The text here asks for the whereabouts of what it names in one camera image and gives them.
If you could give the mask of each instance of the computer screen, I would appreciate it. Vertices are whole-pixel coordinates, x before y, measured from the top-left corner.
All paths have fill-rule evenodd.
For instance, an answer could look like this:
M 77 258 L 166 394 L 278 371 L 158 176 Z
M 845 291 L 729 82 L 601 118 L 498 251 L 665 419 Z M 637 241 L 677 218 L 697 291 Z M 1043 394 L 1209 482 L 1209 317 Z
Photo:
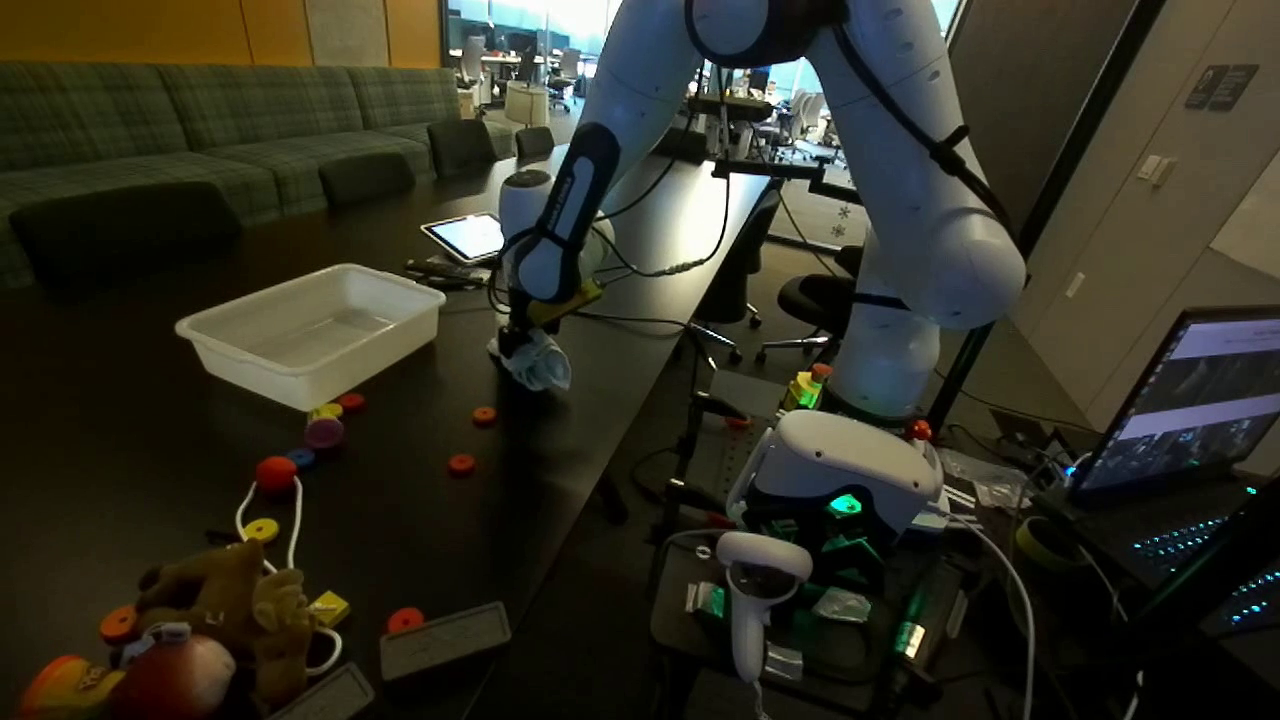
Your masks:
M 1227 472 L 1280 417 L 1280 307 L 1184 313 L 1133 389 L 1076 495 Z

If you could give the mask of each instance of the toy apple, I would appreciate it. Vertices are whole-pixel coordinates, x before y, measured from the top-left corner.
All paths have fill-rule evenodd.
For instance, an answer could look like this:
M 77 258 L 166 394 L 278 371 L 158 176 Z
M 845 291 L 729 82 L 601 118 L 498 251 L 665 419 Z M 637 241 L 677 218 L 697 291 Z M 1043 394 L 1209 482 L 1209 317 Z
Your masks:
M 158 625 L 122 647 L 122 681 L 111 716 L 128 720 L 199 720 L 212 716 L 234 675 L 232 653 L 192 625 Z

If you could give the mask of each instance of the green light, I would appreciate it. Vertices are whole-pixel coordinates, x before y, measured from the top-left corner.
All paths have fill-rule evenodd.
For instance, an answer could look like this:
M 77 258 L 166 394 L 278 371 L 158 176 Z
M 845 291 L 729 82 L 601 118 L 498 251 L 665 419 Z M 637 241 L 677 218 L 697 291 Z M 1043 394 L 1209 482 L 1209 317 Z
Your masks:
M 797 403 L 799 403 L 799 408 L 816 408 L 820 401 L 822 401 L 822 389 L 799 389 L 799 391 L 797 391 Z
M 840 493 L 840 495 L 831 495 L 826 512 L 831 512 L 837 521 L 849 521 L 849 516 L 860 516 L 860 512 L 863 512 L 863 499 Z

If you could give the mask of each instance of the laptop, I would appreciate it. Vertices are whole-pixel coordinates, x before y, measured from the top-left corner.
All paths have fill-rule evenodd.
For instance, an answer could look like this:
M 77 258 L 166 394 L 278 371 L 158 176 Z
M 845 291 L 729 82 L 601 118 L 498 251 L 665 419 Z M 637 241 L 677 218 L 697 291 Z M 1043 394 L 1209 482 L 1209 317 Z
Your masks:
M 428 218 L 419 231 L 440 242 L 455 265 L 486 265 L 502 251 L 502 229 L 492 214 Z
M 1280 307 L 1177 317 L 1097 453 L 1043 507 L 1144 586 L 1170 579 L 1263 479 L 1241 476 L 1280 419 Z M 1232 590 L 1211 630 L 1276 626 L 1280 561 Z

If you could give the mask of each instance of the handle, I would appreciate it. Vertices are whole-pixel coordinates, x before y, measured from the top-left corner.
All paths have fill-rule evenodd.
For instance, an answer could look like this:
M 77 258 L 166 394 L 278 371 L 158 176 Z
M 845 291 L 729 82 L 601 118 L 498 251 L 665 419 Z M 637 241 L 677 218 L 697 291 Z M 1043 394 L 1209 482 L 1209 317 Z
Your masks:
M 766 605 L 743 590 L 731 590 L 729 625 L 731 625 L 731 667 L 743 685 L 756 685 L 763 670 Z

